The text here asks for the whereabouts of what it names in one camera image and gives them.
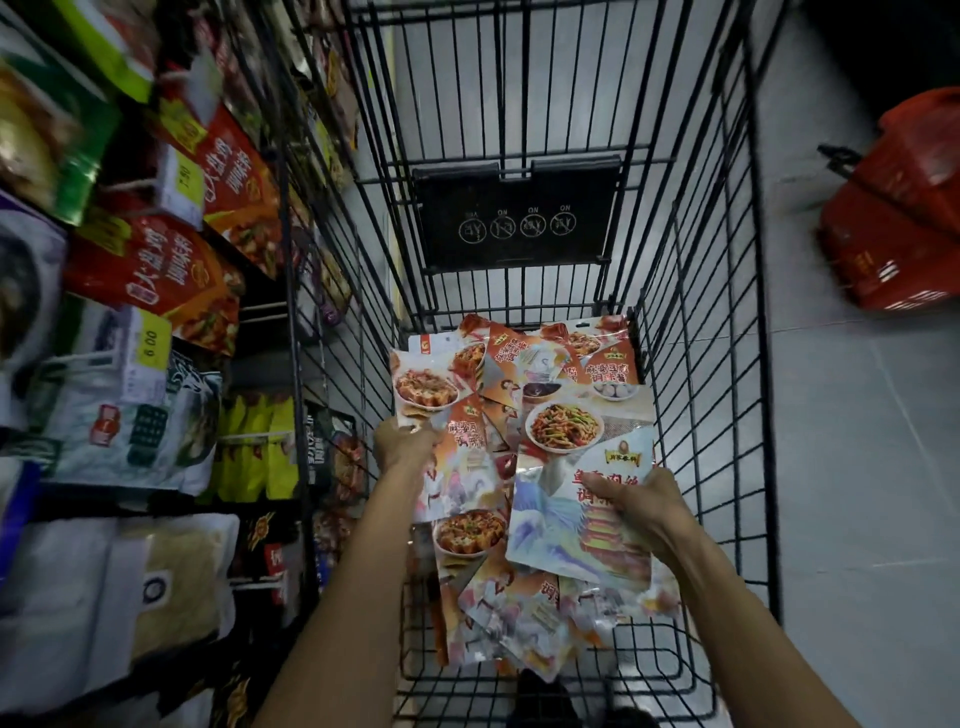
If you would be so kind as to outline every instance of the yellow snack bag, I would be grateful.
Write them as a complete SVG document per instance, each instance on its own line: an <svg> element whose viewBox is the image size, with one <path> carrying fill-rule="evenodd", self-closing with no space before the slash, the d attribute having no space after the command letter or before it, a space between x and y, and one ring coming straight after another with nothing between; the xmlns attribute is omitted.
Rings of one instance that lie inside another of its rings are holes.
<svg viewBox="0 0 960 728"><path fill-rule="evenodd" d="M294 434L294 398L281 398L274 408L270 424L272 432L289 431L290 434L270 438L267 445L267 498L282 500L292 498L300 473L297 469L297 439Z"/></svg>
<svg viewBox="0 0 960 728"><path fill-rule="evenodd" d="M243 431L247 434L268 432L274 416L274 406L264 395L259 395L256 404L247 413ZM267 485L267 439L251 437L242 440L239 446L237 469L239 477L234 485L237 502L253 503Z"/></svg>
<svg viewBox="0 0 960 728"><path fill-rule="evenodd" d="M242 397L233 401L233 406L227 410L226 416L221 417L224 429L220 436L240 434L244 427L244 421L247 419L247 403ZM214 462L214 475L210 477L211 484L216 482L217 495L220 500L236 500L236 489L234 483L237 482L239 472L236 467L236 451L238 446L235 443L217 443L217 453L221 460L219 473L217 473L216 461Z"/></svg>

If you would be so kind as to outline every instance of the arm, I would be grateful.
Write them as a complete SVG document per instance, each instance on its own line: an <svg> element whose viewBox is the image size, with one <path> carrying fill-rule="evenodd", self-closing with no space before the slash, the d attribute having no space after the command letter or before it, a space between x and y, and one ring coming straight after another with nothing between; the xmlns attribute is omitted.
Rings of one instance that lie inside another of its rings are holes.
<svg viewBox="0 0 960 728"><path fill-rule="evenodd" d="M258 728L389 726L414 504L436 433L377 428L382 475L320 606L256 716Z"/></svg>
<svg viewBox="0 0 960 728"><path fill-rule="evenodd" d="M677 575L737 728L858 728L693 518L670 471L654 468L638 488L595 475L584 482Z"/></svg>

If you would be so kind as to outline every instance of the black wire shopping cart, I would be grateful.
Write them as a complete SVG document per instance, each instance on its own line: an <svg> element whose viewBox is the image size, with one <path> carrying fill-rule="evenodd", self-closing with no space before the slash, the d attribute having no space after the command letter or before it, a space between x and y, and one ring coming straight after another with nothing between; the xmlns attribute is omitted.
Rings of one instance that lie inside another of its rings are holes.
<svg viewBox="0 0 960 728"><path fill-rule="evenodd" d="M310 28L293 0L282 6L303 73L323 88L306 53ZM354 295L346 320L321 335L291 319L298 391L354 415L369 438L392 412L389 350L405 349L410 333L455 328L471 311L528 329L629 313L659 457L779 619L756 167L756 85L773 43L754 49L754 3L345 4L327 30L347 51L363 131L359 151L338 162L309 131L276 20L253 0L245 7L269 66L261 103L285 244L299 253L287 266L290 310L312 295L304 263L324 265L296 235L290 189ZM335 163L353 181L342 190ZM440 668L428 602L426 585L412 582L397 718L505 722L512 680L489 664ZM583 654L561 680L582 713L610 700L703 725L722 711L687 619L618 627L613 648Z"/></svg>

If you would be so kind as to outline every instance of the printed logo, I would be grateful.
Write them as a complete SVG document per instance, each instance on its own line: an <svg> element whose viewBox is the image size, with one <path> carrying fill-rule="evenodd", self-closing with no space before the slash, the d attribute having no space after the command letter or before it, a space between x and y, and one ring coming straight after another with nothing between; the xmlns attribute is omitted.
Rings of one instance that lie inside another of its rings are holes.
<svg viewBox="0 0 960 728"><path fill-rule="evenodd" d="M630 446L627 445L627 441L621 440L620 444L617 445L616 450L604 450L604 455L607 458L608 463L633 463L639 468L642 453L630 452Z"/></svg>

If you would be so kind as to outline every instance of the green package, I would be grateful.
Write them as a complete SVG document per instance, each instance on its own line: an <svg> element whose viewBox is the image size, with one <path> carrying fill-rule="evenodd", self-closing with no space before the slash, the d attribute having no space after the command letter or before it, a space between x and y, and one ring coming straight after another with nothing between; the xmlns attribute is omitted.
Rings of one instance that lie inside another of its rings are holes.
<svg viewBox="0 0 960 728"><path fill-rule="evenodd" d="M79 225L120 111L0 2L0 178Z"/></svg>

